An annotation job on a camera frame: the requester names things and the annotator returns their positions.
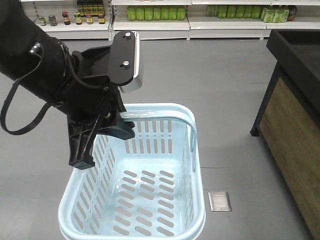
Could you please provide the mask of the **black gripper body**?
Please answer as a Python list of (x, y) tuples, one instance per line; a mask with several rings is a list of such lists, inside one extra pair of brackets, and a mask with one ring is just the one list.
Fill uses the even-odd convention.
[(62, 47), (63, 82), (56, 89), (56, 109), (74, 122), (91, 124), (99, 117), (102, 126), (115, 125), (117, 115), (125, 112), (119, 85), (108, 73), (109, 47), (89, 48), (69, 53)]

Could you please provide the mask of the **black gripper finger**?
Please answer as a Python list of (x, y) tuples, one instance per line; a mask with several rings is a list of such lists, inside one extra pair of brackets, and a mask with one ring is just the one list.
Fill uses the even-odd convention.
[(121, 140), (129, 140), (135, 137), (132, 121), (124, 121), (120, 115), (112, 115), (105, 118), (100, 126), (99, 133), (105, 136), (115, 137)]
[(94, 140), (98, 134), (103, 119), (94, 117), (86, 121), (76, 121), (67, 118), (69, 161), (68, 164), (79, 170), (93, 168), (95, 166), (92, 156)]

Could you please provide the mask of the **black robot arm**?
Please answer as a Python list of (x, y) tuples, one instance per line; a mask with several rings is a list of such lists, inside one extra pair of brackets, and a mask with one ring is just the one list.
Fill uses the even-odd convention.
[[(110, 45), (70, 52), (29, 19), (17, 0), (0, 3), (0, 71), (13, 80), (0, 112), (0, 125), (11, 135), (33, 130), (51, 107), (67, 117), (69, 164), (84, 170), (95, 166), (92, 157), (97, 135), (121, 140), (135, 136), (134, 123), (124, 121), (121, 93), (141, 86), (139, 37), (126, 30)], [(9, 130), (6, 117), (18, 87), (45, 101), (36, 117), (18, 130)]]

